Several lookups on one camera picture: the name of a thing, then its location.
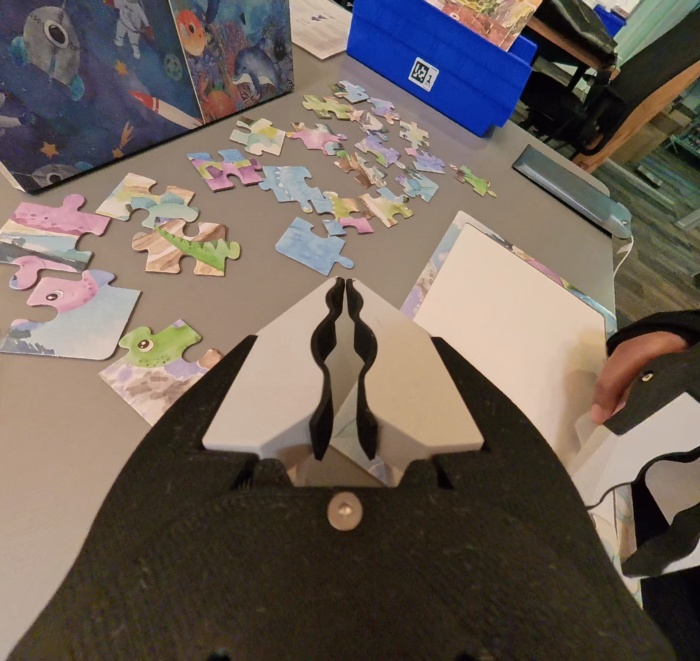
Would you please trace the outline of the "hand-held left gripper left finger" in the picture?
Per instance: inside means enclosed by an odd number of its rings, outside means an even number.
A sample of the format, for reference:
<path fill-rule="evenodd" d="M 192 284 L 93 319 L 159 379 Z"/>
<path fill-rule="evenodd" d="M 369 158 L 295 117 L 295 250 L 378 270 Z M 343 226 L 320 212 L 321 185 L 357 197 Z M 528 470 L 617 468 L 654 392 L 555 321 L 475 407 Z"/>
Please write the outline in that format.
<path fill-rule="evenodd" d="M 343 277 L 323 282 L 258 331 L 202 438 L 208 456 L 276 459 L 292 481 L 306 481 L 332 435 L 326 359 L 345 287 Z"/>

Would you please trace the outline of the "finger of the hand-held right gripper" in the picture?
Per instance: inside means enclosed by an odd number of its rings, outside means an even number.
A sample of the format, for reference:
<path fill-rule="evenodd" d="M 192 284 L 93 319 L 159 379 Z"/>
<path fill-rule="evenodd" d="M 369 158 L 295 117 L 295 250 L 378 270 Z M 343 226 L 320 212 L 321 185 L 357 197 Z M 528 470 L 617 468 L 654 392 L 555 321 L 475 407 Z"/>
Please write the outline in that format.
<path fill-rule="evenodd" d="M 699 456 L 688 462 L 664 459 L 632 485 L 636 541 L 663 534 L 682 510 L 699 503 Z"/>
<path fill-rule="evenodd" d="M 583 501 L 602 501 L 655 462 L 698 448 L 699 403 L 683 393 L 620 436 L 598 426 L 574 458 L 571 478 Z"/>

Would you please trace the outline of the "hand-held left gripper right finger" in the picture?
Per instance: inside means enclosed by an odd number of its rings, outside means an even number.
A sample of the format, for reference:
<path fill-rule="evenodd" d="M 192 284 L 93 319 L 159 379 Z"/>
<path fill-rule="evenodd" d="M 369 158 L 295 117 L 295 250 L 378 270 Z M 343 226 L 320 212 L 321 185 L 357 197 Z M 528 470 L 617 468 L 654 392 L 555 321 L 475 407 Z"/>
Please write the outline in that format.
<path fill-rule="evenodd" d="M 400 481 L 412 462 L 480 450 L 484 437 L 435 338 L 358 280 L 347 281 L 346 300 L 363 363 L 355 425 L 370 473 Z"/>

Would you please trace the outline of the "puzzle tray with painted border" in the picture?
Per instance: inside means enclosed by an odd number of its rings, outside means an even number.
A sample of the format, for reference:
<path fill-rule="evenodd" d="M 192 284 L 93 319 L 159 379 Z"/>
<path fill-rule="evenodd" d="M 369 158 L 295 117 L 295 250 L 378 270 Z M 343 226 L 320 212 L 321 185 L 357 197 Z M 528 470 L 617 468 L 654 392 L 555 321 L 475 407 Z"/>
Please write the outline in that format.
<path fill-rule="evenodd" d="M 458 211 L 401 312 L 442 338 L 532 424 L 512 461 L 541 511 L 564 495 L 584 514 L 567 468 L 592 436 L 594 384 L 615 316 L 555 272 Z"/>

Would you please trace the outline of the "green dinosaur head jigsaw piece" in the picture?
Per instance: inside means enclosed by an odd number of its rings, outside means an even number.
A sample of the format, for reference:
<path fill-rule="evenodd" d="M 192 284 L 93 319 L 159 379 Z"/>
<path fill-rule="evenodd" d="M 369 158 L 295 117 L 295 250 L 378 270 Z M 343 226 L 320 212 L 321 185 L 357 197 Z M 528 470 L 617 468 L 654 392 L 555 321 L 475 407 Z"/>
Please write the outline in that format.
<path fill-rule="evenodd" d="M 154 426 L 170 407 L 223 359 L 208 350 L 198 361 L 183 353 L 201 336 L 179 319 L 159 333 L 142 326 L 124 335 L 119 346 L 127 354 L 102 370 L 100 378 Z"/>

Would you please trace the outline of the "light blue jigsaw piece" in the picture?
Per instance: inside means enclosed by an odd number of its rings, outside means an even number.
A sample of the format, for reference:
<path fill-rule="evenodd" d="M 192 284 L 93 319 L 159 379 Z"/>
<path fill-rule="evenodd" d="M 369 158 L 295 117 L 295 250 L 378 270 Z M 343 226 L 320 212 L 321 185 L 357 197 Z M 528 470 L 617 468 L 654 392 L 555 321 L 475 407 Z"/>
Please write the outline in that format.
<path fill-rule="evenodd" d="M 325 276 L 336 263 L 346 269 L 354 267 L 354 262 L 342 255 L 345 245 L 342 238 L 320 237 L 312 228 L 311 222 L 296 217 L 275 244 L 275 250 Z"/>

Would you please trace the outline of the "green beige jigsaw piece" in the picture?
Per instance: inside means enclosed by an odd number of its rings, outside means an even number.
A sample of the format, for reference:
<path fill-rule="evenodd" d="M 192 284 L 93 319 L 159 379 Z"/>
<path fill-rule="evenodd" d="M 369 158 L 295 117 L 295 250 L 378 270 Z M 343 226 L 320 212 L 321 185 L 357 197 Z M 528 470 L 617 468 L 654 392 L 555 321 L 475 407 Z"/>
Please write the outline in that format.
<path fill-rule="evenodd" d="M 241 254 L 237 242 L 226 240 L 226 225 L 199 222 L 194 237 L 184 235 L 185 225 L 183 219 L 175 219 L 133 237 L 132 249 L 147 253 L 145 271 L 178 274 L 180 260 L 189 256 L 195 259 L 196 275 L 223 277 L 226 261 L 237 260 Z"/>

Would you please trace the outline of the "pile of jigsaw pieces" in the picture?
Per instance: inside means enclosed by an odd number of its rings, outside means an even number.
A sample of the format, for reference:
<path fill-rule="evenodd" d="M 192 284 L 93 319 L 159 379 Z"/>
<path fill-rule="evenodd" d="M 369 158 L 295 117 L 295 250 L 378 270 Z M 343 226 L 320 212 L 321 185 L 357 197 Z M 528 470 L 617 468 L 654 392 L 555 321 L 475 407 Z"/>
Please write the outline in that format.
<path fill-rule="evenodd" d="M 364 137 L 354 145 L 355 151 L 345 149 L 346 135 L 333 132 L 325 123 L 310 127 L 294 122 L 292 130 L 284 132 L 267 119 L 241 118 L 230 139 L 253 155 L 266 152 L 278 156 L 285 140 L 295 140 L 307 150 L 331 156 L 341 171 L 354 173 L 354 181 L 363 189 L 358 198 L 363 208 L 353 198 L 312 187 L 311 173 L 305 166 L 262 166 L 259 174 L 263 180 L 249 186 L 273 193 L 277 202 L 295 202 L 305 214 L 329 215 L 322 222 L 327 236 L 342 238 L 346 228 L 366 235 L 373 233 L 371 219 L 390 228 L 396 225 L 396 216 L 410 218 L 413 211 L 408 204 L 412 199 L 430 202 L 438 191 L 439 185 L 428 174 L 444 174 L 444 161 L 429 151 L 428 132 L 416 122 L 402 120 L 392 102 L 369 96 L 362 86 L 341 80 L 330 89 L 332 97 L 304 96 L 302 106 L 323 120 L 336 117 L 356 123 Z M 186 224 L 195 221 L 198 212 L 190 206 L 192 193 L 170 187 L 162 195 L 154 195 L 154 184 L 144 176 L 127 174 L 97 213 L 127 221 L 132 213 L 145 211 L 145 230 L 140 233 L 175 219 Z"/>

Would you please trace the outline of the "person's right forearm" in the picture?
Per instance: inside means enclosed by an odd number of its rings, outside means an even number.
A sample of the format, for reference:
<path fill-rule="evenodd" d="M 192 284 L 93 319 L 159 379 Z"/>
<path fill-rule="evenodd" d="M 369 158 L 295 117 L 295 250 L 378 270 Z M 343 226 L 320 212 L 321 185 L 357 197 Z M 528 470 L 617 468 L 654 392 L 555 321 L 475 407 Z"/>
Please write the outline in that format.
<path fill-rule="evenodd" d="M 625 341 L 655 332 L 671 333 L 687 342 L 689 347 L 699 342 L 699 310 L 657 312 L 618 330 L 606 343 L 610 356 Z"/>

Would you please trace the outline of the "person's right hand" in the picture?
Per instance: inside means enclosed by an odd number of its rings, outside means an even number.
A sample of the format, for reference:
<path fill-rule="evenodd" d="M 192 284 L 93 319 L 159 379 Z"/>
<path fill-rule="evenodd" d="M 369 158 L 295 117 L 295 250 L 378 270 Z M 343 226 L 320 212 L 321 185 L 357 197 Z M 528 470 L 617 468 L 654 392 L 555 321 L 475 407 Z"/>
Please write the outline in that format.
<path fill-rule="evenodd" d="M 624 406 L 631 384 L 652 360 L 688 348 L 685 339 L 665 331 L 646 333 L 620 343 L 596 380 L 590 409 L 592 421 L 603 424 Z"/>

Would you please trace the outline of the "black office chair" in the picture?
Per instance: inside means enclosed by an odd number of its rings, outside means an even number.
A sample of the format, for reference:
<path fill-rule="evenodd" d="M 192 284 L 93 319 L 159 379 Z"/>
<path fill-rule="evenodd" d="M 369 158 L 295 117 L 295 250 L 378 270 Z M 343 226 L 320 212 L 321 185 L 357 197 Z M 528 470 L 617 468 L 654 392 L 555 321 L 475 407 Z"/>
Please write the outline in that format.
<path fill-rule="evenodd" d="M 587 120 L 575 155 L 590 156 L 607 141 L 637 106 L 653 92 L 699 61 L 699 9 L 695 9 L 652 44 L 636 53 L 603 88 L 585 102 Z"/>

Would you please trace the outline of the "brown-edged desk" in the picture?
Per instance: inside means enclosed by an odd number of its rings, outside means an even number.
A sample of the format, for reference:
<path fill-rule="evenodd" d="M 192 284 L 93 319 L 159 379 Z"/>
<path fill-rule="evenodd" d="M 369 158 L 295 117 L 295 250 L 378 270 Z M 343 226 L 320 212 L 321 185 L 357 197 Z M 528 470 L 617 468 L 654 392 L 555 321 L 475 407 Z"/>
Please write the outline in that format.
<path fill-rule="evenodd" d="M 570 56 L 575 62 L 579 62 L 582 65 L 597 72 L 607 71 L 610 73 L 611 79 L 615 79 L 619 74 L 619 68 L 617 68 L 616 65 L 611 64 L 605 66 L 603 64 L 603 61 L 601 61 L 590 51 L 586 50 L 582 45 L 569 39 L 567 36 L 562 35 L 560 32 L 552 29 L 550 26 L 546 25 L 544 22 L 542 22 L 535 16 L 532 16 L 529 19 L 527 27 L 531 32 L 534 32 L 542 39 L 547 40 L 551 44 L 557 46 L 567 56 Z"/>

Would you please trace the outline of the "illustrated puzzle box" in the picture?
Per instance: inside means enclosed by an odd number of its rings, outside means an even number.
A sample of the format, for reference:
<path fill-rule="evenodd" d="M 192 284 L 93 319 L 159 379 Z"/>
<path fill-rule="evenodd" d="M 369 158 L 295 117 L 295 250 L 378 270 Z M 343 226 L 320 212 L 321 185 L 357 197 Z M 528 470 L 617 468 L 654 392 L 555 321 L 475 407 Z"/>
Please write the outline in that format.
<path fill-rule="evenodd" d="M 25 193 L 293 88 L 289 0 L 1 0 L 1 175 Z"/>

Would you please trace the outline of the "printed paper sheet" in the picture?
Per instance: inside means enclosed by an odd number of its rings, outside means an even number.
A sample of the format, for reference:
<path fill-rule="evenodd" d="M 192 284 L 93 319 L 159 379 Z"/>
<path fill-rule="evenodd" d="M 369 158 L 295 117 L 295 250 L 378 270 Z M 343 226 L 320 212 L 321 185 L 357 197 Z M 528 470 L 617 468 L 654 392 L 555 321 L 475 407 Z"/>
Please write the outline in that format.
<path fill-rule="evenodd" d="M 289 0 L 292 42 L 320 61 L 345 53 L 352 15 L 331 0 Z"/>

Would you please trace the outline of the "wooden post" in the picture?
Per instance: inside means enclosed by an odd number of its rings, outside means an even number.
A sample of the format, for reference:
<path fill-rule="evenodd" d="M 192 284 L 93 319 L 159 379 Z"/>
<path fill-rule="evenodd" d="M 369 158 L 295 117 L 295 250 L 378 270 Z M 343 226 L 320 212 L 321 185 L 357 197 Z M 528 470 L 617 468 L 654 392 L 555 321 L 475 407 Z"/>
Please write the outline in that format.
<path fill-rule="evenodd" d="M 570 158 L 571 162 L 585 172 L 592 173 L 608 158 L 612 157 L 617 150 L 622 148 L 642 127 L 662 112 L 663 109 L 667 108 L 681 92 L 691 86 L 698 78 L 699 61 L 696 61 L 646 97 L 628 116 L 625 122 L 621 124 L 617 132 L 607 141 L 604 147 L 596 147 L 597 152 L 590 156 L 585 156 L 584 154 L 572 156 Z"/>

